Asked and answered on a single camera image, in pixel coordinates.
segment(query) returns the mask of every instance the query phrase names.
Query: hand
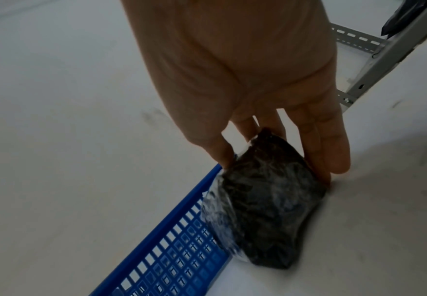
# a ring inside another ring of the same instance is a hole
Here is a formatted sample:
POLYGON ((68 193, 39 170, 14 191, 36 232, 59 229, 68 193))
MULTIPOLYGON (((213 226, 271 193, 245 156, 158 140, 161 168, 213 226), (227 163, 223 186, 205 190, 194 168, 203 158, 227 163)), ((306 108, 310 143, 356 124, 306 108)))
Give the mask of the hand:
POLYGON ((349 169, 336 45, 320 1, 122 2, 171 117, 223 167, 233 162, 221 134, 229 121, 246 140, 263 127, 285 138, 284 108, 322 181, 349 169))

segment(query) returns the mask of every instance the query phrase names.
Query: finger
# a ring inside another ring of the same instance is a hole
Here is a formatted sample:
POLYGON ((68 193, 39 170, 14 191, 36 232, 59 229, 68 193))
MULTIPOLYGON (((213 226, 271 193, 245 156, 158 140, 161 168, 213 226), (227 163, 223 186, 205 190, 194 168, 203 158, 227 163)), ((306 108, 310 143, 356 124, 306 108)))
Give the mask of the finger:
POLYGON ((243 121, 233 122, 238 131, 243 135, 246 142, 249 142, 253 137, 259 133, 259 126, 254 118, 250 117, 243 121))
POLYGON ((282 120, 277 112, 273 109, 264 113, 256 114, 257 122, 259 123, 259 129, 268 128, 275 135, 287 138, 287 133, 285 132, 285 127, 283 126, 282 120))
POLYGON ((317 178, 326 185, 330 184, 330 171, 324 163, 321 138, 314 124, 314 119, 305 105, 286 108, 285 112, 298 127, 305 160, 313 169, 317 178))
POLYGON ((319 131, 324 163, 331 173, 345 173, 350 169, 350 144, 337 89, 335 86, 331 87, 313 98, 307 106, 319 131))
POLYGON ((224 169, 228 168, 234 161, 233 147, 221 134, 214 138, 203 140, 188 138, 188 141, 204 148, 224 169))

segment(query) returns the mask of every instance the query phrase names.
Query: white floor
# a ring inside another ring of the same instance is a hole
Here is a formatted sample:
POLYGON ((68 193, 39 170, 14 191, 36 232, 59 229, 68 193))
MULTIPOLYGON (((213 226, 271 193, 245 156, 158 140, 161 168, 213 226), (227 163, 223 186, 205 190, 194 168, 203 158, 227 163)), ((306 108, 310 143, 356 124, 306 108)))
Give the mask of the white floor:
MULTIPOLYGON (((392 13, 333 2, 332 22, 375 35, 392 13)), ((341 90, 367 58, 339 46, 341 90)), ((0 19, 0 296, 89 294, 213 166, 166 116, 118 1, 0 19)))

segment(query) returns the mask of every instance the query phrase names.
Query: blue basket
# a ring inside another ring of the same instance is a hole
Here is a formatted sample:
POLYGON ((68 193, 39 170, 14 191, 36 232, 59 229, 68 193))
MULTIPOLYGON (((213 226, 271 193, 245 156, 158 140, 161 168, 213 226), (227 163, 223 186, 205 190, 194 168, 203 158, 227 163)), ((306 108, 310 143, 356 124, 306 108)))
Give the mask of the blue basket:
POLYGON ((217 165, 90 296, 197 296, 230 260, 200 220, 217 165))

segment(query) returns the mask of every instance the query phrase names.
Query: dark package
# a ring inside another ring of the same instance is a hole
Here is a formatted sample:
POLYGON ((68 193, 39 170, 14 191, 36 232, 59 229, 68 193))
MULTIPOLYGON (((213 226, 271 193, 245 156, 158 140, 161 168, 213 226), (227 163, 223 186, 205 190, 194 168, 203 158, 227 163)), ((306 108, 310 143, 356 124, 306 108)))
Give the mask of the dark package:
POLYGON ((414 19, 416 19, 427 8, 427 0, 404 0, 402 5, 384 24, 381 36, 388 39, 402 32, 414 19))
POLYGON ((202 204, 217 244, 255 265, 289 268, 299 256, 298 230, 326 193, 303 157, 263 130, 213 181, 202 204))

